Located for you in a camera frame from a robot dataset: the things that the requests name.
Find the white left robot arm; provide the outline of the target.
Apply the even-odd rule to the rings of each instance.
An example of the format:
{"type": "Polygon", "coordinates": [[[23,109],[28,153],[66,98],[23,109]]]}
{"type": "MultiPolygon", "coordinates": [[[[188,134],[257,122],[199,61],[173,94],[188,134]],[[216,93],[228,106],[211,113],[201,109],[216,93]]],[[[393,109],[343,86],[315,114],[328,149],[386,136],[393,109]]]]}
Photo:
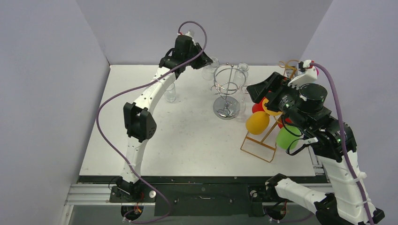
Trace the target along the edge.
{"type": "Polygon", "coordinates": [[[200,69],[213,62],[192,37],[190,33],[177,36],[174,48],[160,60],[151,80],[152,84],[146,87],[133,103],[126,103],[123,107],[124,125],[128,136],[125,156],[128,161],[124,164],[121,177],[116,184],[122,190],[122,196],[129,202],[137,200],[142,191],[138,175],[141,174],[147,142],[157,128],[152,116],[155,106],[187,66],[200,69]]]}

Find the patterned clear glass goblet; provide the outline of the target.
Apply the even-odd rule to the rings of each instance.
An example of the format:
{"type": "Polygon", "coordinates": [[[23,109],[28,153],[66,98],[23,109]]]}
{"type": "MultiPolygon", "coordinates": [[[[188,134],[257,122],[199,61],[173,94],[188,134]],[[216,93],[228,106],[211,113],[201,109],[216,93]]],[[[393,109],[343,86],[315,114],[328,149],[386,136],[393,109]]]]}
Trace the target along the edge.
{"type": "Polygon", "coordinates": [[[165,99],[169,103],[173,103],[176,100],[176,86],[175,83],[171,83],[164,93],[165,99]]]}

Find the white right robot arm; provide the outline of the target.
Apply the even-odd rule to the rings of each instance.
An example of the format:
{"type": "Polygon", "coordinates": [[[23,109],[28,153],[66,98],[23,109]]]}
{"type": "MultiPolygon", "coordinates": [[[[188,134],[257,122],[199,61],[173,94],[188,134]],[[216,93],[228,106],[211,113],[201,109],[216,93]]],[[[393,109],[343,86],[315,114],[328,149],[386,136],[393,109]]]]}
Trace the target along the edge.
{"type": "Polygon", "coordinates": [[[365,190],[353,131],[324,106],[328,92],[323,86],[292,86],[288,77],[274,72],[266,80],[249,85],[247,91],[254,103],[267,99],[267,109],[281,112],[303,132],[305,147],[313,149],[333,188],[331,193],[319,192],[277,174],[265,183],[268,199],[292,201],[315,214],[323,225],[371,225],[385,217],[365,190]]]}

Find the yellow plastic wine glass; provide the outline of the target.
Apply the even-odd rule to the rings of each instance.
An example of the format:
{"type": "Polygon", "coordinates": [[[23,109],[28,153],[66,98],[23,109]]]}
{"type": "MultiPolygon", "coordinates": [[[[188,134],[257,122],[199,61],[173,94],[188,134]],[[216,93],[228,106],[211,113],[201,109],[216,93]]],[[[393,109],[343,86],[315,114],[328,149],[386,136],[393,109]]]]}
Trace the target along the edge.
{"type": "Polygon", "coordinates": [[[266,112],[253,113],[245,122],[245,127],[250,134],[260,135],[268,127],[270,117],[266,112]]]}

